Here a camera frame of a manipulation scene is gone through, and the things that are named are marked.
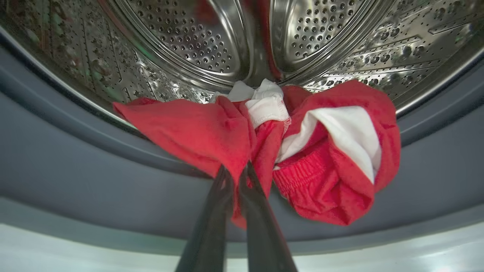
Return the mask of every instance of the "white fabric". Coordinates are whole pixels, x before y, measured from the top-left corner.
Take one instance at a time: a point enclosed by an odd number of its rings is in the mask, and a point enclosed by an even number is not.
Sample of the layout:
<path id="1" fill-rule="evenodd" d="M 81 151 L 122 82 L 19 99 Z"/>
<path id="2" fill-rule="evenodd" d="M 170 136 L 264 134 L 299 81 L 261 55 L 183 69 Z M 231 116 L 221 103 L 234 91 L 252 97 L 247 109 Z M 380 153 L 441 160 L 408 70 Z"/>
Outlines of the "white fabric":
<path id="1" fill-rule="evenodd" d="M 216 91 L 215 93 L 213 93 L 212 97 L 209 99 L 209 103 L 215 103 L 215 101 L 217 101 L 217 97 L 219 97 L 220 95 L 227 97 L 225 94 Z"/>
<path id="2" fill-rule="evenodd" d="M 290 117 L 283 97 L 284 93 L 279 86 L 267 79 L 262 81 L 252 99 L 245 103 L 254 129 L 269 120 L 275 120 L 284 121 L 287 130 Z"/>
<path id="3" fill-rule="evenodd" d="M 215 92 L 209 102 L 215 103 L 219 95 L 223 94 Z M 250 99 L 245 103 L 245 106 L 249 110 L 254 129 L 267 121 L 275 120 L 284 121 L 285 132 L 291 124 L 291 118 L 283 100 L 284 93 L 281 87 L 270 80 L 264 79 L 257 90 L 247 86 L 242 81 L 237 81 L 226 97 L 232 102 Z"/>
<path id="4" fill-rule="evenodd" d="M 237 81 L 228 93 L 227 98 L 232 102 L 244 101 L 251 99 L 254 95 L 254 89 L 247 86 L 242 81 Z"/>
<path id="5" fill-rule="evenodd" d="M 321 122 L 336 145 L 374 184 L 380 168 L 381 146 L 368 113 L 360 106 L 318 108 L 306 112 L 298 134 L 285 138 L 276 163 L 298 153 Z"/>

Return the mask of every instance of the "clothing pile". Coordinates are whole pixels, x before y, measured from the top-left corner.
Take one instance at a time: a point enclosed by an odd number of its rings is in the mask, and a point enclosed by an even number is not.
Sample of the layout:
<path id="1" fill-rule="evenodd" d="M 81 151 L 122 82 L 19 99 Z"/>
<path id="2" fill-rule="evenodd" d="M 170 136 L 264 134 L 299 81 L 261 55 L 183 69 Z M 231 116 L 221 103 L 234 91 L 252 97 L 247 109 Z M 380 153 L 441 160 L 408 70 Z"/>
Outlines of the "clothing pile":
<path id="1" fill-rule="evenodd" d="M 400 163 L 395 107 L 356 80 L 315 94 L 268 80 L 256 90 L 237 82 L 208 104 L 139 98 L 114 108 L 213 178 L 223 165 L 237 182 L 251 161 L 266 196 L 274 181 L 300 216 L 331 224 L 349 225 L 368 212 Z M 232 221 L 245 227 L 234 190 Z"/>

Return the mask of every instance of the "washing machine drum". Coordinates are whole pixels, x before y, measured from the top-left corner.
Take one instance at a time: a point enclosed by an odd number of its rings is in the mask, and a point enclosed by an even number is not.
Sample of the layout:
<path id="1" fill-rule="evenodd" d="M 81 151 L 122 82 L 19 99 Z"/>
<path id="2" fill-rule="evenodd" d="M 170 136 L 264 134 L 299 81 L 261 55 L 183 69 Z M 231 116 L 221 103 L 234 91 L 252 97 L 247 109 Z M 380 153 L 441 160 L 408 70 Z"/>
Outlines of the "washing machine drum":
<path id="1" fill-rule="evenodd" d="M 113 101 L 207 103 L 264 78 L 312 92 L 356 79 L 402 115 L 476 58 L 484 15 L 477 0 L 2 3 L 2 27 L 40 68 L 118 122 Z"/>

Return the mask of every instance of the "metal surface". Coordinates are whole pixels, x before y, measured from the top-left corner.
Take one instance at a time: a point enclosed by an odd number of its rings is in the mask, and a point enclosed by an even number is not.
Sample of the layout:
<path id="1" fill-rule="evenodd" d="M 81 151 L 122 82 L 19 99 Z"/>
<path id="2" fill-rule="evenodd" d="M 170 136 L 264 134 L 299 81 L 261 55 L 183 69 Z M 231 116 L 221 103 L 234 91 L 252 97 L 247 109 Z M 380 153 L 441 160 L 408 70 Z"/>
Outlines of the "metal surface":
<path id="1" fill-rule="evenodd" d="M 290 77 L 312 61 L 334 53 L 338 45 L 351 42 L 349 35 L 355 33 L 358 25 L 381 17 L 371 12 L 381 12 L 372 10 L 380 2 L 274 0 L 270 18 L 271 46 L 275 64 L 283 77 Z"/>
<path id="2" fill-rule="evenodd" d="M 479 0 L 272 0 L 270 33 L 256 10 L 239 0 L 0 1 L 4 40 L 117 122 L 113 101 L 207 103 L 236 80 L 258 86 L 272 77 L 267 59 L 281 84 L 318 92 L 357 79 L 403 114 L 483 55 Z"/>

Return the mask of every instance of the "red and white garment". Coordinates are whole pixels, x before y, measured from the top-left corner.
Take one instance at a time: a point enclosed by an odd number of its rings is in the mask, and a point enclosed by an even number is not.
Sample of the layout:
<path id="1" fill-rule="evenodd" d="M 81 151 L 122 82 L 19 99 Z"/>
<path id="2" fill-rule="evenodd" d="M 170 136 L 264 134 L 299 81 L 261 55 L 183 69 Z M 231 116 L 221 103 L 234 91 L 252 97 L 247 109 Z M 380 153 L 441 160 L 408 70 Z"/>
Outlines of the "red and white garment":
<path id="1" fill-rule="evenodd" d="M 236 182 L 232 221 L 240 227 L 237 182 L 249 160 L 266 196 L 274 179 L 301 216 L 339 225 L 363 216 L 399 165 L 395 108 L 384 93 L 357 81 L 314 95 L 268 80 L 257 90 L 237 82 L 215 103 L 140 98 L 114 108 L 155 144 L 212 177 L 224 165 Z"/>
<path id="2" fill-rule="evenodd" d="M 285 86 L 292 124 L 273 178 L 302 217 L 349 225 L 396 175 L 400 132 L 390 99 L 358 81 L 311 94 Z"/>

